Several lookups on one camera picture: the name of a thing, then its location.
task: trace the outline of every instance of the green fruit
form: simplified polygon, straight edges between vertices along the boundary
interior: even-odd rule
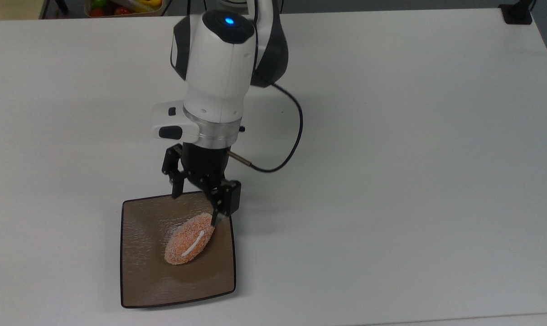
[[[102,8],[106,6],[107,0],[92,0],[92,8]]]

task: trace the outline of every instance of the fake bread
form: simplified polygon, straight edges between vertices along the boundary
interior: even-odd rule
[[[173,265],[190,262],[203,251],[214,229],[208,213],[202,213],[183,223],[174,231],[166,245],[166,262]]]

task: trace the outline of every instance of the brown plate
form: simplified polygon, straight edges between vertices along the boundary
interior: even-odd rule
[[[179,198],[160,196],[122,204],[120,297],[124,308],[176,305],[235,291],[232,222],[217,225],[205,249],[193,260],[172,265],[164,250],[172,233],[195,215],[211,213],[202,192]]]

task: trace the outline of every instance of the white icing stripe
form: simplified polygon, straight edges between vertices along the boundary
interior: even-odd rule
[[[199,233],[199,236],[197,237],[195,242],[189,247],[189,249],[187,249],[184,253],[181,254],[181,257],[185,257],[187,254],[190,254],[193,251],[193,249],[199,244],[199,241],[201,241],[201,238],[203,237],[203,235],[205,235],[205,231],[201,231],[201,233]]]

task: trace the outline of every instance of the floor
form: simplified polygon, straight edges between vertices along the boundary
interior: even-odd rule
[[[83,4],[85,0],[65,0],[70,12],[62,14],[54,0],[0,0],[0,20],[9,19],[74,19],[86,18]],[[186,0],[169,0],[171,3],[165,16],[183,16],[186,13]],[[513,4],[516,0],[278,0],[283,2],[282,13],[306,12],[349,12],[377,10],[420,10],[420,9],[459,9],[496,8],[499,4]],[[222,8],[219,0],[192,0],[192,12],[202,12],[205,5],[209,9]],[[539,31],[547,46],[547,0],[537,0],[533,12]]]

